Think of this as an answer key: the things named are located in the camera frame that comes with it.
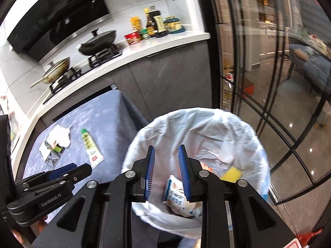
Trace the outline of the person's left hand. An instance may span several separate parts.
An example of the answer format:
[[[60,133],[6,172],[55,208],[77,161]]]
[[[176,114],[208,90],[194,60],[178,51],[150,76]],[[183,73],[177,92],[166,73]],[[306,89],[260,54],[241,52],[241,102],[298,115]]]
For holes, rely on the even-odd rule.
[[[41,234],[41,232],[48,225],[48,223],[46,222],[47,219],[48,216],[45,216],[40,220],[38,220],[37,222],[33,223],[31,226],[28,227],[14,226],[10,230],[17,239],[17,241],[23,247],[31,247],[31,244],[34,242],[34,240]]]

